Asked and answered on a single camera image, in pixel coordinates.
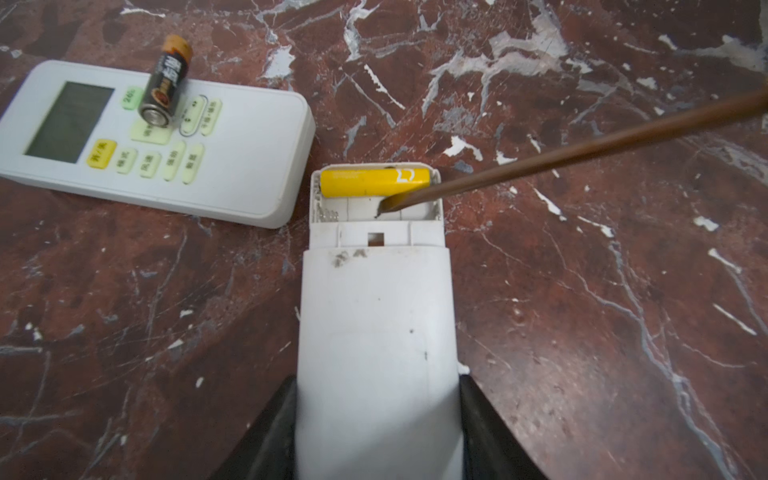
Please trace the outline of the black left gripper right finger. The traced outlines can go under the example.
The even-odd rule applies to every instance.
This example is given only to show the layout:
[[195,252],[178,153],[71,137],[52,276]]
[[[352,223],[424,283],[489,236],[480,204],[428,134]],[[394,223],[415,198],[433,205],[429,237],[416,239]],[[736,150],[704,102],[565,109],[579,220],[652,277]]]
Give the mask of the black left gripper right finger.
[[464,479],[540,479],[546,475],[514,437],[470,375],[459,376]]

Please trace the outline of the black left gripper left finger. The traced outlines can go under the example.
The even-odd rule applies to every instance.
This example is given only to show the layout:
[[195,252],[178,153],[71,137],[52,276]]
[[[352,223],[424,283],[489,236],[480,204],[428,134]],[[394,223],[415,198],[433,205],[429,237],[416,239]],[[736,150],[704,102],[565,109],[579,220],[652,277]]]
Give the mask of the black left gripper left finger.
[[210,479],[294,479],[297,378],[288,376]]

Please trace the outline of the white remote control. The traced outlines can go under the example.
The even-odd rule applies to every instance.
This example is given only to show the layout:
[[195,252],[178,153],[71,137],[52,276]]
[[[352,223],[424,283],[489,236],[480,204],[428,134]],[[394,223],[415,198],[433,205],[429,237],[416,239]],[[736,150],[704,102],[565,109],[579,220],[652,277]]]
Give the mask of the white remote control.
[[326,198],[310,180],[295,429],[299,479],[460,479],[464,438],[450,253],[432,201]]

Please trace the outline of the white air conditioner remote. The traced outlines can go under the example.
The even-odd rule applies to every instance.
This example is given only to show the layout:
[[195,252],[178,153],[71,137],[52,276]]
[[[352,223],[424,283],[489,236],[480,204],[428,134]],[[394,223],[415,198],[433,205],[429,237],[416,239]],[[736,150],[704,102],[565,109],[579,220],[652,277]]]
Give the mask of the white air conditioner remote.
[[1,119],[1,174],[25,185],[277,229],[315,135],[295,92],[186,80],[176,118],[146,123],[148,75],[46,61]]

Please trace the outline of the black orange AA battery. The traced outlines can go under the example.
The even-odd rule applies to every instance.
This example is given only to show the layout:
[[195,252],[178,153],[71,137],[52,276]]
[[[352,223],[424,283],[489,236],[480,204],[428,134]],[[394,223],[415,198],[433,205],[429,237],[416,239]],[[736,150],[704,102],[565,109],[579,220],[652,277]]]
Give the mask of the black orange AA battery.
[[171,124],[192,56],[193,49],[183,37],[170,34],[165,38],[138,109],[149,125],[165,128]]

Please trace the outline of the black yellow screwdriver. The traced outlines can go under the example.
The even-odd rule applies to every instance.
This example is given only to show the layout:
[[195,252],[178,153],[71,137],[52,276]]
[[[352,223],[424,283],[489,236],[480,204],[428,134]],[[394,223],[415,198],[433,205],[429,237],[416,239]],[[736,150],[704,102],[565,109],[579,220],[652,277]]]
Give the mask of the black yellow screwdriver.
[[674,140],[758,117],[766,112],[767,88],[762,87],[753,92],[712,101],[684,112],[662,116],[615,133],[594,137],[491,170],[420,190],[388,196],[379,203],[377,214],[397,212],[414,205],[490,187],[547,170]]

